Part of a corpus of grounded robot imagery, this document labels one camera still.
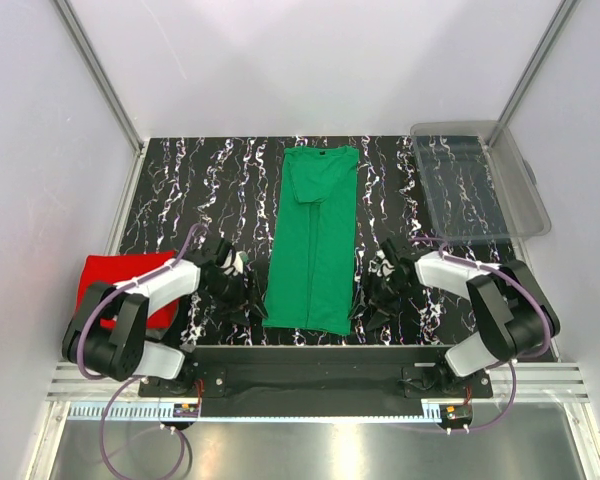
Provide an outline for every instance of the clear plastic bin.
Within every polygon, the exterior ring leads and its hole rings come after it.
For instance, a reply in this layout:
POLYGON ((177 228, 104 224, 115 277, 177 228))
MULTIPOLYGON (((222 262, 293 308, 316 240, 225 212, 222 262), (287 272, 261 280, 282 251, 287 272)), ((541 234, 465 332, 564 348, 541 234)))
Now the clear plastic bin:
POLYGON ((421 123, 411 136, 438 236, 486 243, 551 229, 533 172, 508 128, 488 121, 421 123))

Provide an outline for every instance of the green pants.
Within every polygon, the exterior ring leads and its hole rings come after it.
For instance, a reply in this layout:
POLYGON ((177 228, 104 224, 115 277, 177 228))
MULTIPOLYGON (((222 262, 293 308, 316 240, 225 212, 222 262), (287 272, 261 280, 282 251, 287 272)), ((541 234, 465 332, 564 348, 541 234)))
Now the green pants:
POLYGON ((358 151, 287 148, 265 327, 348 335, 358 151))

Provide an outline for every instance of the white wall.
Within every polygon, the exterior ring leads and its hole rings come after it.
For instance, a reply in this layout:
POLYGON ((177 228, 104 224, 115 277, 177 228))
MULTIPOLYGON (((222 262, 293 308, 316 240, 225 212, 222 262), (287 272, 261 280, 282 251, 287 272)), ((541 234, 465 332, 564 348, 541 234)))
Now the white wall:
POLYGON ((553 223, 529 242, 600 424, 600 0, 576 10, 514 118, 553 223))
POLYGON ((72 0, 139 133, 498 118, 558 0, 72 0))
POLYGON ((48 0, 0 0, 0 480, 16 478, 131 149, 48 0))

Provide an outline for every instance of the purple cable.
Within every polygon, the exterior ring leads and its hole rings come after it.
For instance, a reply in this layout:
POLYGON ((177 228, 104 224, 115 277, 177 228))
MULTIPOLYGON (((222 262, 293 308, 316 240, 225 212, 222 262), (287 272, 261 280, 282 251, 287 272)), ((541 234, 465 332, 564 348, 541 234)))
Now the purple cable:
MULTIPOLYGON (((502 280, 504 280, 505 282, 507 282, 509 285, 511 285, 518 293, 520 293, 520 295, 522 295, 528 302, 529 304, 533 307, 533 309, 535 310, 535 312, 538 314, 538 316, 540 317, 540 319, 542 320, 542 330, 543 330, 543 339, 542 339, 542 345, 540 346, 540 348, 536 351, 536 352, 532 352, 530 354, 526 354, 526 355, 520 355, 520 357, 522 358, 535 358, 535 357, 539 357, 541 355, 543 355, 549 348, 551 345, 551 330, 549 327, 549 320, 547 319, 547 316, 545 315, 544 311, 542 310, 542 308, 540 307, 540 305, 538 304, 538 302, 536 301, 535 298, 533 298, 533 295, 531 295, 522 285, 520 285, 517 281, 515 281, 513 278, 511 278, 509 275, 501 272, 500 270, 493 268, 489 265, 484 265, 481 264, 479 265, 478 263, 466 259, 466 258, 460 258, 460 257, 455 257, 453 255, 448 254, 445 251, 445 248, 448 246, 448 243, 445 242, 443 239, 441 238, 437 238, 437 237, 414 237, 411 238, 409 240, 410 242, 441 242, 442 244, 440 245, 440 248, 438 250, 438 253, 440 254, 440 257, 443 260, 447 260, 450 261, 452 263, 456 263, 458 265, 463 265, 463 266, 469 266, 469 267, 473 267, 473 268, 477 268, 478 270, 482 269, 486 272, 489 273, 493 273, 494 275, 496 275, 497 277, 501 278, 502 280)), ((500 364, 497 363, 495 365, 493 365, 491 368, 495 368, 496 366, 499 366, 500 364)), ((502 421, 502 419, 508 415, 511 406, 513 405, 513 401, 516 397, 516 389, 517 389, 517 378, 516 378, 516 372, 515 369, 513 367, 513 363, 509 362, 509 368, 511 369, 511 381, 512 381, 512 385, 511 385, 511 398, 509 399, 509 402, 507 403, 507 405, 504 407, 504 409, 502 410, 502 412, 500 412, 500 414, 494 418, 493 420, 491 420, 488 423, 485 423, 484 425, 479 425, 475 428, 470 429, 471 431, 474 432, 482 432, 488 428, 493 427, 494 425, 500 423, 500 421, 502 421)), ((418 432, 426 432, 426 433, 431 433, 431 430, 423 430, 423 429, 414 429, 414 428, 407 428, 408 430, 412 430, 412 431, 418 431, 418 432)), ((461 433, 460 431, 457 430, 452 430, 451 433, 461 433)))
MULTIPOLYGON (((126 382, 124 382, 120 386, 120 388, 118 388, 118 390, 116 390, 116 393, 114 393, 112 395, 111 399, 109 400, 109 403, 107 403, 107 406, 104 408, 104 412, 102 412, 102 418, 100 418, 100 435, 99 435, 99 437, 100 437, 100 456, 102 457, 102 461, 104 462, 106 467, 109 469, 111 474, 119 480, 133 480, 133 479, 121 474, 111 464, 111 460, 109 459, 109 456, 107 455, 107 452, 104 448, 104 424, 107 419, 107 415, 109 415, 109 410, 111 410, 111 407, 113 406, 113 402, 115 402, 116 398, 118 398, 118 396, 122 393, 122 391, 125 388, 127 388, 132 383, 137 382, 141 378, 142 378, 141 376, 133 376, 133 377, 129 378, 126 382)), ((180 439, 180 455, 178 456, 178 460, 176 461, 176 464, 173 466, 173 468, 171 470, 169 470, 169 472, 166 475, 158 478, 157 480, 168 480, 169 478, 171 478, 178 471, 178 469, 180 468, 180 465, 182 465, 182 461, 184 460, 184 450, 185 450, 185 443, 186 443, 187 439, 185 438, 184 434, 180 430, 174 429, 173 432, 175 432, 178 435, 178 438, 180 439)))
MULTIPOLYGON (((160 427, 158 425, 154 425, 153 427, 149 427, 145 430, 142 430, 138 433, 136 433, 135 435, 133 435, 132 437, 128 438, 127 441, 124 443, 124 445, 116 448, 114 451, 112 452, 107 452, 107 457, 109 458, 109 460, 111 460, 113 457, 115 457, 116 455, 118 455, 120 452, 126 450, 127 448, 129 448, 131 446, 131 444, 133 442, 135 442, 138 438, 140 437, 144 437, 147 433, 151 433, 151 432, 155 432, 160 430, 160 427)), ((80 455, 80 457, 82 458, 82 461, 87 464, 87 465, 99 465, 101 463, 104 463, 102 460, 102 457, 97 458, 97 459, 90 459, 89 455, 87 453, 85 453, 82 444, 81 443, 76 443, 74 445, 74 448, 78 451, 78 454, 80 455)))
MULTIPOLYGON (((182 245, 180 252, 178 252, 178 255, 176 256, 176 259, 174 260, 174 262, 171 265, 164 265, 164 266, 158 268, 157 270, 151 271, 149 273, 145 273, 144 275, 138 277, 137 285, 140 285, 148 280, 151 280, 152 278, 155 278, 158 275, 166 272, 167 270, 175 267, 178 264, 178 262, 180 260, 182 260, 182 257, 184 257, 185 253, 187 253, 187 249, 189 248, 189 243, 191 242, 191 239, 193 238, 193 236, 197 233, 197 231, 200 228, 203 228, 206 231, 208 231, 207 227, 200 223, 196 223, 195 225, 192 225, 191 228, 189 229, 189 233, 187 233, 187 238, 184 241, 184 244, 182 245)), ((100 314, 102 313, 102 310, 104 310, 104 308, 107 305, 109 305, 109 303, 111 303, 111 301, 114 298, 116 298, 122 292, 129 290, 130 288, 135 287, 135 286, 136 286, 136 282, 128 282, 128 283, 125 283, 124 285, 119 286, 113 292, 111 292, 109 295, 107 295, 98 304, 98 306, 93 310, 93 312, 91 312, 91 315, 89 315, 89 318, 87 318, 87 321, 85 322, 84 327, 82 329, 82 334, 80 335, 80 338, 78 339, 78 351, 77 351, 77 355, 76 355, 76 357, 77 357, 76 363, 78 364, 78 369, 80 370, 80 373, 85 378, 88 378, 89 380, 100 380, 100 379, 104 378, 104 375, 93 375, 93 374, 89 373, 87 371, 87 368, 84 365, 84 345, 87 341, 87 335, 89 334, 89 330, 91 330, 91 327, 95 323, 96 319, 100 318, 100 314)))

